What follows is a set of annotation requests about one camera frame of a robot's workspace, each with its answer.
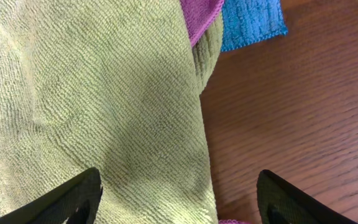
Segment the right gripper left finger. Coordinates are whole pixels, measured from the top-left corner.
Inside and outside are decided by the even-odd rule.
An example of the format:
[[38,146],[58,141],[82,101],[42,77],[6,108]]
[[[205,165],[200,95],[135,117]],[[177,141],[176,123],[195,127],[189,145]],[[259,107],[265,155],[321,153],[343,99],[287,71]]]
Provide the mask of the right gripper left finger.
[[93,224],[102,194],[99,170],[92,167],[0,217],[0,224]]

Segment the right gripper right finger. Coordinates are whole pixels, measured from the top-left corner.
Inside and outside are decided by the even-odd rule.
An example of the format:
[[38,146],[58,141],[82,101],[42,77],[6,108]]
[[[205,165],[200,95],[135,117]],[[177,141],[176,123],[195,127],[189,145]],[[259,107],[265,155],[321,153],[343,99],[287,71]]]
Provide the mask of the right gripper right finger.
[[257,205],[263,224],[357,224],[267,169],[257,179]]

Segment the light green cloth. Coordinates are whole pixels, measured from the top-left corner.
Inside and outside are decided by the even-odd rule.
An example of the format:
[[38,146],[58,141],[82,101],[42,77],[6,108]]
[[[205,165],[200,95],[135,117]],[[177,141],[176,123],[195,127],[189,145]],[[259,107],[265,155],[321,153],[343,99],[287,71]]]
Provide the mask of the light green cloth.
[[180,1],[0,1],[0,217],[84,170],[97,223],[217,223],[200,95],[222,44]]

